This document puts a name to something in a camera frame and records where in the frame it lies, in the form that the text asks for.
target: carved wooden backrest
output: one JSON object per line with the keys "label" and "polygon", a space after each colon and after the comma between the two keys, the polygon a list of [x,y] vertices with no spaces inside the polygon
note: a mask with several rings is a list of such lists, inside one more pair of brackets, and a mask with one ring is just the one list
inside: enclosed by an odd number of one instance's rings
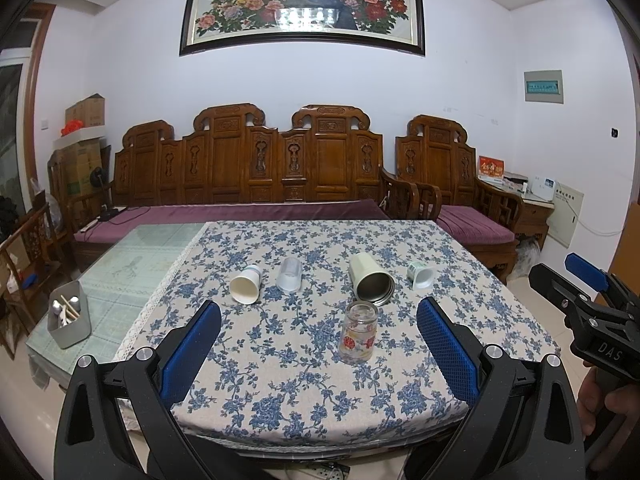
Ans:
{"label": "carved wooden backrest", "polygon": [[114,202],[379,199],[382,135],[369,131],[362,110],[309,105],[293,115],[292,123],[294,129],[281,134],[264,126],[259,108],[239,104],[203,110],[194,120],[194,133],[181,140],[174,140],[164,121],[135,126],[116,154]]}
{"label": "carved wooden backrest", "polygon": [[351,106],[307,105],[291,122],[294,129],[282,133],[285,201],[379,198],[382,135],[369,131],[366,113]]}
{"label": "carved wooden backrest", "polygon": [[473,205],[476,150],[456,121],[419,115],[405,137],[396,137],[396,175],[409,182],[438,186],[442,203]]}
{"label": "carved wooden backrest", "polygon": [[174,127],[165,121],[137,124],[122,137],[115,154],[113,201],[126,205],[154,205],[158,177],[159,145],[174,138]]}
{"label": "carved wooden backrest", "polygon": [[214,106],[193,120],[184,137],[184,203],[248,202],[248,122],[263,126],[264,112],[250,103]]}

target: white tile floor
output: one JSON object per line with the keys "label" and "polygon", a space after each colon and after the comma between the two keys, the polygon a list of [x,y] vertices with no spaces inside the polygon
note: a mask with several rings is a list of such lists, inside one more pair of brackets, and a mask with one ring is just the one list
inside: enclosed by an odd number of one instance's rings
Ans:
{"label": "white tile floor", "polygon": [[[569,350],[572,334],[565,328],[562,315],[529,288],[526,278],[515,280],[508,287],[560,345],[564,367],[574,393],[577,393],[586,369]],[[4,423],[34,468],[45,480],[51,480],[56,428],[64,394],[53,381],[45,391],[33,383],[24,338],[18,344],[15,361],[0,348],[0,383],[0,415]],[[132,434],[132,441],[141,463],[145,464],[148,454],[145,441],[135,434]],[[405,451],[396,451],[343,463],[351,467],[349,480],[395,480],[405,458]],[[282,480],[312,478],[295,470],[277,469],[271,473]]]}

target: wall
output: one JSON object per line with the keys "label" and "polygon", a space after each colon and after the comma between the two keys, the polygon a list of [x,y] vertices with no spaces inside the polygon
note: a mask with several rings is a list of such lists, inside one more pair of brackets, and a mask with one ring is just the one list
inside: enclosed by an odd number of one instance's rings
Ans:
{"label": "wall", "polygon": [[[47,161],[65,125],[65,109],[88,96],[84,82],[93,19],[91,13],[57,5],[42,49],[33,136],[38,181],[47,189]],[[41,129],[42,120],[49,121],[48,129]]]}
{"label": "wall", "polygon": [[[634,98],[636,101],[636,132],[640,136],[640,46],[631,38],[625,25],[616,18],[618,28],[622,35],[622,41],[626,49],[626,60],[631,72],[631,79],[634,85]],[[634,171],[634,182],[631,188],[631,202],[640,203],[640,142],[636,141],[636,169]]]}
{"label": "wall", "polygon": [[[582,223],[601,233],[620,232],[634,176],[636,115],[612,10],[605,0],[548,0],[512,14],[518,49],[514,169],[580,190],[585,195]],[[524,101],[523,72],[558,69],[564,105]],[[612,128],[619,130],[617,139]],[[576,252],[608,269],[619,238],[596,235],[579,224],[568,250],[547,238],[542,259],[564,270],[565,256]]]}
{"label": "wall", "polygon": [[121,0],[94,20],[87,90],[106,98],[114,151],[134,124],[164,119],[179,138],[204,108],[252,102],[282,130],[306,104],[361,107],[385,135],[390,170],[394,137],[417,114],[459,121],[479,153],[513,154],[511,19],[490,0],[424,0],[427,57],[299,42],[179,57],[185,1]]}

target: wall box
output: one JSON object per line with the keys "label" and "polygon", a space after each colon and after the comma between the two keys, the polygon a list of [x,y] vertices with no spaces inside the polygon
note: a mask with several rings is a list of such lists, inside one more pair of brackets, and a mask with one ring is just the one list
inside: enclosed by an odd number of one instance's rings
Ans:
{"label": "wall box", "polygon": [[422,0],[187,0],[180,55],[292,40],[359,43],[424,56]]}
{"label": "wall box", "polygon": [[546,222],[549,224],[549,236],[567,249],[578,225],[583,200],[584,193],[558,182],[555,209]]}
{"label": "wall box", "polygon": [[562,70],[524,73],[524,100],[564,104]]}

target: purple seat cushion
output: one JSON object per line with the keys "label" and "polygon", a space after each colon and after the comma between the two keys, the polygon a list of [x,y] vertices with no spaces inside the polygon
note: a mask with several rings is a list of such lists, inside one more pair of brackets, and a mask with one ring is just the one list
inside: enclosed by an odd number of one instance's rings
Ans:
{"label": "purple seat cushion", "polygon": [[464,246],[508,244],[515,234],[472,207],[444,205],[436,224]]}
{"label": "purple seat cushion", "polygon": [[371,199],[354,202],[285,204],[211,204],[132,207],[109,222],[99,222],[78,242],[114,244],[143,224],[198,224],[216,220],[389,220]]}

